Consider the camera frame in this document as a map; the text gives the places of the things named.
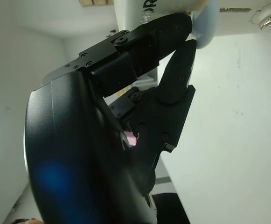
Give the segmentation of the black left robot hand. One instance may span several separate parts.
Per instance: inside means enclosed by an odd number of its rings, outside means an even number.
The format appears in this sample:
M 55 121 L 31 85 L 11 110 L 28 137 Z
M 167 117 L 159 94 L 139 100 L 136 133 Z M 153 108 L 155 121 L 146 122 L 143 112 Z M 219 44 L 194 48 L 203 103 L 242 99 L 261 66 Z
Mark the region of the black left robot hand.
M 24 156 L 46 224 L 155 224 L 160 154 L 179 142 L 195 88 L 191 17 L 123 30 L 31 92 Z

